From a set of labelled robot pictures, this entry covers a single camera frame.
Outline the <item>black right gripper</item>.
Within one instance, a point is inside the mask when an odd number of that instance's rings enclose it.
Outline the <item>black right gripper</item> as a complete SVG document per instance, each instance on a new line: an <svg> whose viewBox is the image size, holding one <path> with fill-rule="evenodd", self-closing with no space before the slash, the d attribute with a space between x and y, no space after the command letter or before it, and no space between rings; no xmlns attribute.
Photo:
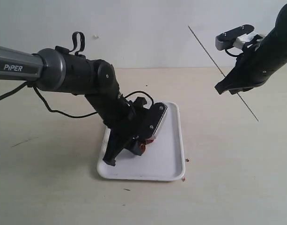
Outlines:
<svg viewBox="0 0 287 225"><path fill-rule="evenodd" d="M221 95L247 92L263 85L281 67L281 47L261 42L248 48L228 75L215 85Z"/></svg>

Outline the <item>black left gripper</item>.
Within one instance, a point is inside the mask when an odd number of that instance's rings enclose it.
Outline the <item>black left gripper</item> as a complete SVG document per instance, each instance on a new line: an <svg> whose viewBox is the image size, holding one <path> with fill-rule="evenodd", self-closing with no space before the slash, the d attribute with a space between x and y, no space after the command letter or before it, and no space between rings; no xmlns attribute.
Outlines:
<svg viewBox="0 0 287 225"><path fill-rule="evenodd" d="M140 145L155 139L155 108L146 108L147 100L144 97L127 100L126 103L129 107L126 116L110 129L103 157L103 161L110 166L116 165L116 157L124 148L134 155L142 155Z"/></svg>

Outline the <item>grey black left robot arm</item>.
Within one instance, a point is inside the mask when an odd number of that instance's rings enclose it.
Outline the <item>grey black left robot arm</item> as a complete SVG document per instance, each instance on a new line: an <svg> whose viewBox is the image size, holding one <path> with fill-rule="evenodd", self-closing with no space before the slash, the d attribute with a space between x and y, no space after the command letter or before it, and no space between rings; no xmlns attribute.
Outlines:
<svg viewBox="0 0 287 225"><path fill-rule="evenodd" d="M104 60L75 56L65 48L45 48L28 54L0 46L0 80L18 80L21 85L0 96L0 101L31 87L38 96L43 91L83 95L110 129L103 160L114 166L116 157L127 149L140 156L148 138L140 132L147 116L147 101L129 101L120 91L114 67Z"/></svg>

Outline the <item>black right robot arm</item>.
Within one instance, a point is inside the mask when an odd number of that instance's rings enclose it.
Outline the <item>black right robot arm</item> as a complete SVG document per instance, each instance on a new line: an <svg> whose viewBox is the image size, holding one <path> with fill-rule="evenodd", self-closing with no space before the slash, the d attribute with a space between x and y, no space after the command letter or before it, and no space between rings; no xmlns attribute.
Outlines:
<svg viewBox="0 0 287 225"><path fill-rule="evenodd" d="M272 74L287 63L287 4L280 10L274 28L261 36L253 26L243 25L215 38L219 51L231 48L242 52L236 56L234 68L218 82L216 91L232 95L264 85ZM139 134L123 145L134 155L141 155L150 144L154 149L180 148L183 144L177 105L172 102L154 103Z"/></svg>

